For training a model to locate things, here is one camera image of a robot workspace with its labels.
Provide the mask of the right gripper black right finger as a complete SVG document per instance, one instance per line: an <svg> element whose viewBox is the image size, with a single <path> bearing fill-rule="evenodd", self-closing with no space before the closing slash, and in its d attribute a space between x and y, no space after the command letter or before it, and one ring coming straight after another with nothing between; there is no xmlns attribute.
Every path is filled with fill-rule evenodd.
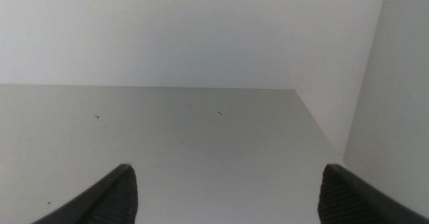
<svg viewBox="0 0 429 224"><path fill-rule="evenodd" d="M322 224L428 224L339 164L323 171L318 216Z"/></svg>

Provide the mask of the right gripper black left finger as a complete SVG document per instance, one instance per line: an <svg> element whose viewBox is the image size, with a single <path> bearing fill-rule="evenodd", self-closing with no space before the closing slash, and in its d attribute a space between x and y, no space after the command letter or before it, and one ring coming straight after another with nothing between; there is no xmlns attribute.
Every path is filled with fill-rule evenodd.
<svg viewBox="0 0 429 224"><path fill-rule="evenodd" d="M138 210L135 170L121 164L36 224L134 223Z"/></svg>

